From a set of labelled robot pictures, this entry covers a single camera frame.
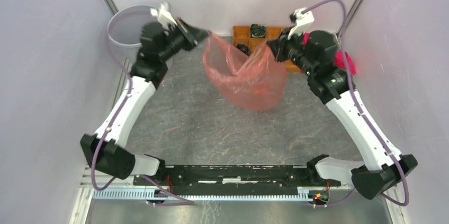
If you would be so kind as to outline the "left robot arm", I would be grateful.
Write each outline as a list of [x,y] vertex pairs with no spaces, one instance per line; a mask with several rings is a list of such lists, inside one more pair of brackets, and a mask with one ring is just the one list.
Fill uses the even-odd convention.
[[159,22],[142,27],[141,47],[129,72],[118,102],[98,129],[84,134],[80,146],[89,167],[124,180],[132,175],[146,175],[152,185],[166,180],[165,162],[150,155],[135,155],[125,147],[130,131],[148,100],[155,94],[168,71],[168,60],[180,51],[191,51],[210,32],[176,18],[167,28]]

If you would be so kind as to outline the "red translucent trash bag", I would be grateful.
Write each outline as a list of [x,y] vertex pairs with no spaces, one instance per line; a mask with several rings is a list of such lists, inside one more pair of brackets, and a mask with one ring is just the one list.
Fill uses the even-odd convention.
[[202,61],[209,81],[234,105],[267,111],[279,104],[288,72],[265,42],[246,55],[212,33]]

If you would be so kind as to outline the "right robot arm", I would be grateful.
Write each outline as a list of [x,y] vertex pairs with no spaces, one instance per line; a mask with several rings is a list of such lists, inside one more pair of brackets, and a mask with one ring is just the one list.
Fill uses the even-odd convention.
[[277,61],[290,61],[306,74],[310,90],[344,126],[362,156],[360,162],[315,157],[307,163],[309,184],[319,186],[325,180],[350,184],[371,200],[405,183],[417,160],[395,147],[372,120],[351,73],[335,63],[340,48],[333,34],[317,30],[290,37],[282,32],[268,40],[267,46]]

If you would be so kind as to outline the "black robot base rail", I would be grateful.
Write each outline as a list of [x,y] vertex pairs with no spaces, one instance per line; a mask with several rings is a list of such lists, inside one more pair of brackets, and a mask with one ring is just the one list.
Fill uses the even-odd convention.
[[318,190],[340,181],[321,178],[313,167],[324,155],[304,165],[165,165],[152,180],[179,196],[295,195],[297,189]]

